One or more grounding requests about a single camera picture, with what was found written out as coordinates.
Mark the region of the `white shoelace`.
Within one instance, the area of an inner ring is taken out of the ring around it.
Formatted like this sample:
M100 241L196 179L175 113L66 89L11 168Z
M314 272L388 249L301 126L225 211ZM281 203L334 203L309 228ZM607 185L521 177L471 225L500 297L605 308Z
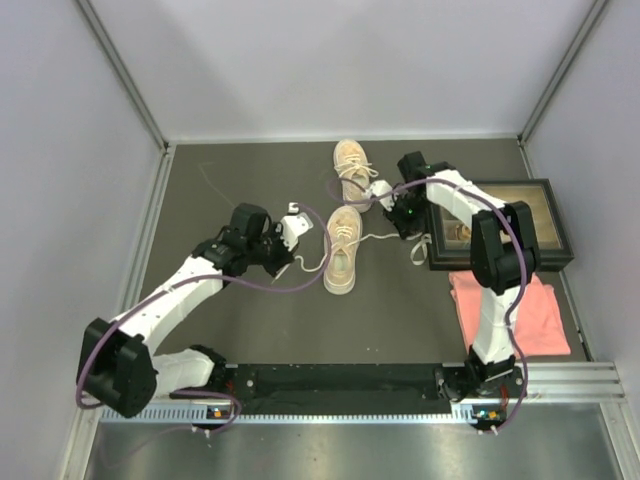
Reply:
M387 234L368 233L368 234L365 234L364 236L361 236L358 240L353 240L349 242L347 246L359 245L360 243L367 240L389 240L389 239L395 239L395 238L400 238L400 235L398 233L387 233ZM296 260L299 263L299 266L303 272L315 273L321 270L322 265L324 264L327 257L328 257L328 254L324 253L321 259L319 260L318 264L313 267L309 267L306 265L305 258L303 255L295 255L294 260Z

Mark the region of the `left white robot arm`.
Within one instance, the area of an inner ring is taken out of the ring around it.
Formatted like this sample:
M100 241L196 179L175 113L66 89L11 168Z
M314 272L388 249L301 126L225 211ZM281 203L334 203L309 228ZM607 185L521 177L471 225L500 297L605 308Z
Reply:
M151 400L184 389L216 396L226 387L222 356L192 346L158 354L165 338L201 303L220 293L249 267L276 276L294 260L299 239L313 226L292 204L273 221L256 205L242 203L228 225L199 243L178 270L129 310L107 321L93 320L85 329L76 399L107 406L125 418L138 415Z

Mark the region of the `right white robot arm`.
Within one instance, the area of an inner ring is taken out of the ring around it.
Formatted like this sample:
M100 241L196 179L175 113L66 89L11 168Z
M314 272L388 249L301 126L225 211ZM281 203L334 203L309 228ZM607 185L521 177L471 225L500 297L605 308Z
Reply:
M443 370L440 390L453 401L490 395L515 374L524 355L514 327L540 261L531 209L485 193L448 163L427 164L419 152L404 155L398 169L404 183L380 196L385 217L408 238L426 233L430 206L447 210L471 231L470 266L482 288L479 327L464 368Z

